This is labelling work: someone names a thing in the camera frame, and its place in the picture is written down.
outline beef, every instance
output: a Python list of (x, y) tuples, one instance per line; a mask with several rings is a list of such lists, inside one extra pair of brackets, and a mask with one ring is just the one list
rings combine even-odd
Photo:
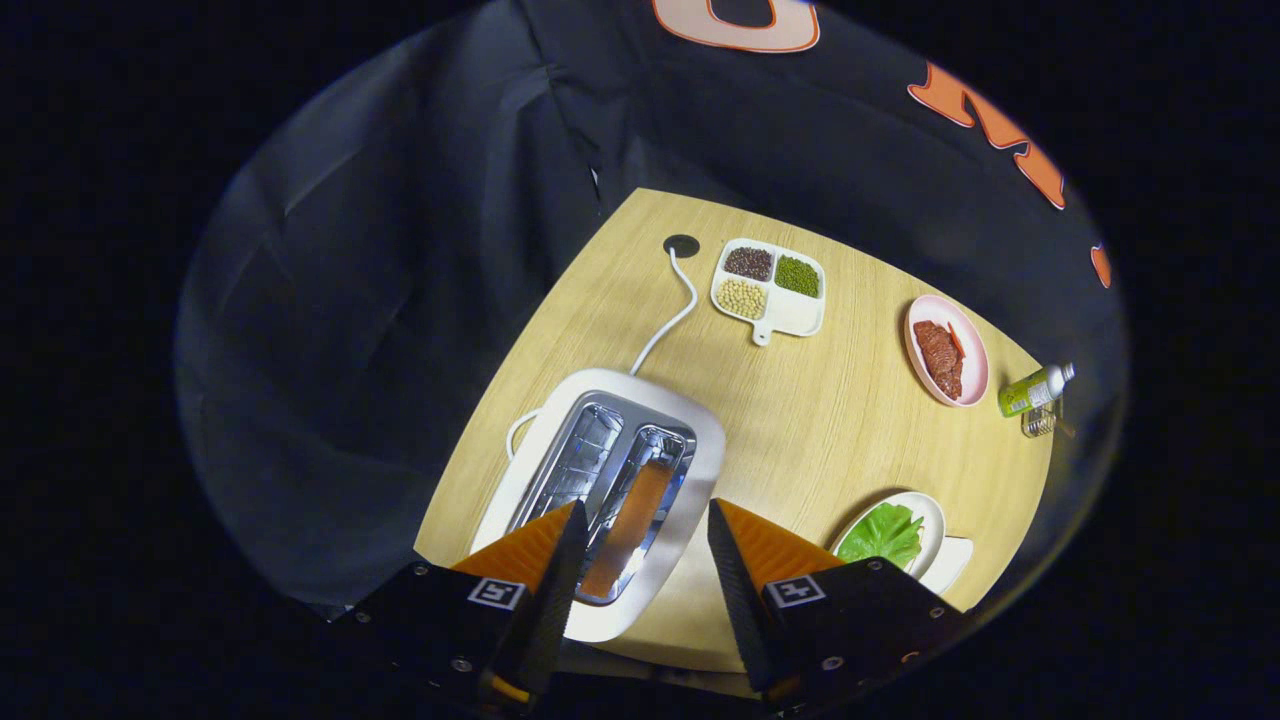
[(964, 359), (951, 340), (951, 333), (929, 320), (920, 320), (911, 325), (915, 331), (915, 340), (920, 343), (920, 354), (924, 355), (924, 366), (929, 370), (929, 377), (937, 383), (938, 389), (951, 400), (960, 397), (960, 372), (964, 369)]

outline tabletop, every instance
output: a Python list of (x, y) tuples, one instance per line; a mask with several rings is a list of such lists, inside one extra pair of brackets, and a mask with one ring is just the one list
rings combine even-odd
[[(438, 565), (465, 557), (506, 470), (512, 421), (576, 370), (627, 372), (650, 336), (689, 302), (662, 249), (672, 234), (701, 243), (680, 260), (699, 301), (637, 377), (719, 418), (727, 446), (713, 497), (829, 547), (870, 502), (900, 489), (928, 493), (942, 506), (947, 534), (974, 542), (968, 568), (942, 594), (961, 611), (973, 607), (1016, 552), (1044, 487), (1052, 437), (1024, 437), (1019, 420), (1001, 416), (996, 405), (1004, 383), (1041, 364), (956, 302), (986, 345), (989, 387), (977, 406), (945, 406), (916, 377), (902, 336), (910, 302), (945, 292), (813, 232), (650, 190), (636, 190), (605, 222), (512, 346), (445, 466), (415, 550)], [(721, 250), (740, 237), (822, 264), (827, 305), (817, 334), (774, 333), (758, 347), (750, 324), (710, 304)], [(520, 439), (517, 433), (517, 446)], [(705, 512), (649, 607), (598, 647), (691, 670), (744, 671)]]

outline power cord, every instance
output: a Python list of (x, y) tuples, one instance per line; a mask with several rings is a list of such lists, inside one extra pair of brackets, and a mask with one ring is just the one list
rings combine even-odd
[[(653, 346), (657, 345), (659, 340), (662, 340), (662, 336), (667, 334), (667, 331), (669, 331), (671, 328), (676, 327), (676, 323), (678, 323), (680, 320), (684, 320), (685, 315), (687, 315), (690, 311), (692, 311), (694, 306), (698, 305), (698, 288), (694, 287), (694, 283), (689, 282), (689, 277), (685, 275), (685, 272), (681, 270), (680, 265), (676, 263), (676, 249), (673, 249), (673, 247), (669, 249), (669, 252), (671, 252), (671, 269), (676, 270), (676, 275), (678, 275), (680, 279), (684, 281), (685, 287), (689, 288), (689, 295), (691, 297), (689, 299), (689, 305), (685, 305), (684, 310), (681, 310), (680, 313), (677, 313), (676, 316), (672, 318), (671, 320), (667, 320), (667, 324), (663, 325), (662, 328), (659, 328), (658, 332), (654, 333), (654, 336), (652, 338), (649, 338), (649, 343), (644, 346), (644, 350), (641, 350), (640, 355), (636, 357), (635, 365), (631, 365), (631, 374), (632, 375), (635, 375), (636, 372), (640, 370), (640, 365), (644, 364), (645, 357), (649, 356), (649, 351), (653, 350)], [(541, 410), (543, 409), (539, 407), (538, 410), (532, 410), (530, 413), (526, 413), (526, 414), (521, 415), (518, 420), (516, 420), (515, 423), (511, 424), (511, 428), (507, 430), (507, 461), (508, 462), (516, 459), (516, 451), (512, 450), (512, 447), (511, 447), (511, 443), (512, 443), (512, 441), (516, 437), (516, 430), (520, 428), (520, 425), (524, 425), (529, 420), (532, 420), (534, 418), (536, 418), (538, 414), (541, 413)]]
[(698, 290), (694, 288), (694, 283), (689, 282), (689, 278), (685, 275), (685, 272), (681, 270), (680, 265), (676, 264), (676, 249), (672, 247), (669, 249), (669, 251), (671, 251), (671, 269), (676, 270), (676, 274), (680, 275), (680, 279), (685, 282), (685, 287), (689, 288), (689, 295), (691, 295), (692, 297), (689, 299), (689, 305), (685, 305), (684, 310), (676, 313), (675, 318), (668, 320), (666, 325), (663, 325), (657, 333), (654, 333), (652, 338), (649, 338), (649, 345), (644, 346), (644, 350), (641, 350), (640, 355), (636, 357), (636, 364), (631, 365), (632, 375), (636, 374), (636, 370), (640, 369), (640, 364), (644, 363), (644, 359), (649, 356), (649, 351), (653, 350), (653, 346), (657, 345), (659, 340), (662, 340), (662, 336), (667, 334), (667, 331), (676, 327), (676, 323), (684, 320), (685, 315), (687, 315), (694, 309), (694, 305), (698, 305)]

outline white bowl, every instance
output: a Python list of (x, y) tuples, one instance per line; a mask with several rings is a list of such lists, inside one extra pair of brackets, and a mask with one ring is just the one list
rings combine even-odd
[(854, 529), (854, 525), (861, 521), (863, 518), (870, 514), (881, 505), (901, 505), (911, 511), (911, 520), (923, 518), (924, 521), (920, 523), (920, 553), (911, 559), (902, 570), (919, 580), (924, 573), (933, 565), (933, 560), (938, 556), (938, 548), (942, 547), (942, 538), (947, 534), (947, 521), (942, 516), (942, 506), (938, 501), (924, 495), (923, 492), (900, 492), (897, 495), (886, 497), (884, 500), (872, 505), (863, 511), (861, 515), (854, 518), (854, 521), (845, 527), (836, 538), (835, 544), (831, 546), (832, 555), (840, 548), (840, 544), (845, 542), (849, 537), (849, 532)]

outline lettuce leaf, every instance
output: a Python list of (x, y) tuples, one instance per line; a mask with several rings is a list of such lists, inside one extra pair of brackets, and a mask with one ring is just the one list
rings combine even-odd
[(911, 510), (901, 505), (881, 503), (849, 530), (849, 536), (836, 548), (836, 557), (856, 562), (868, 557), (883, 557), (906, 568), (920, 553), (920, 524), (924, 518), (911, 521)]

